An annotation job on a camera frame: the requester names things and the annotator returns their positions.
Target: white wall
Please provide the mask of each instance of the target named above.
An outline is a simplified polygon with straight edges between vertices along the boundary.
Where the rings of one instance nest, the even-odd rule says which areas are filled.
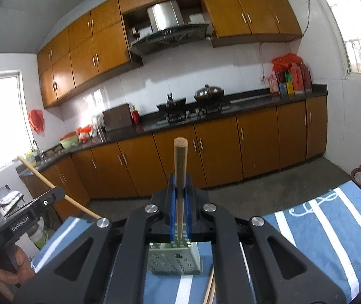
[[[92,115],[125,102],[140,114],[157,111],[157,105],[166,102],[170,92],[174,99],[186,97],[187,102],[194,102],[194,93],[206,83],[222,87],[226,95],[266,88],[261,83],[258,48],[259,44],[213,48],[209,40],[203,40],[148,55],[143,58],[144,66],[64,103],[61,111],[66,130],[89,124]],[[262,44],[265,75],[271,72],[271,60],[288,52],[287,43]]]

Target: countertop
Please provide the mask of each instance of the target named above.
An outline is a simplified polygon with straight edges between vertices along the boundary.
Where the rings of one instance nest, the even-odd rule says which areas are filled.
[[[118,141],[144,136],[152,134],[154,132],[165,131],[189,124],[197,124],[199,122],[206,122],[210,120],[225,118],[228,116],[234,116],[239,113],[258,110],[261,108],[274,107],[293,102],[301,102],[308,98],[320,96],[327,96],[327,88],[325,85],[313,85],[312,93],[306,93],[301,95],[272,96],[270,94],[265,94],[260,96],[241,98],[239,99],[239,101],[236,100],[236,102],[231,103],[230,108],[226,108],[220,112],[213,112],[200,116],[198,116],[196,113],[191,113],[190,118],[175,123],[170,123],[167,120],[163,120],[161,115],[157,115],[156,118],[148,118],[147,120],[142,120],[140,124],[107,132],[104,134],[105,136],[103,139],[101,139],[100,137],[96,137],[84,144],[79,144],[69,149],[62,150],[61,152],[59,152],[59,154],[57,154],[56,157],[49,158],[46,161],[42,162],[40,165],[37,165],[36,169],[38,171],[42,171],[53,165],[57,161],[61,160],[68,154],[78,152],[84,149],[90,149],[100,145],[115,143]],[[20,177],[28,175],[32,175],[32,172],[28,169],[19,172]]]

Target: range hood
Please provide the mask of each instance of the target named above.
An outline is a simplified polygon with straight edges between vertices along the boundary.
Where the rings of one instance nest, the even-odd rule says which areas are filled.
[[[185,24],[176,1],[155,4],[147,12],[153,32],[131,44],[128,50],[134,54],[142,56],[206,37],[209,22]]]

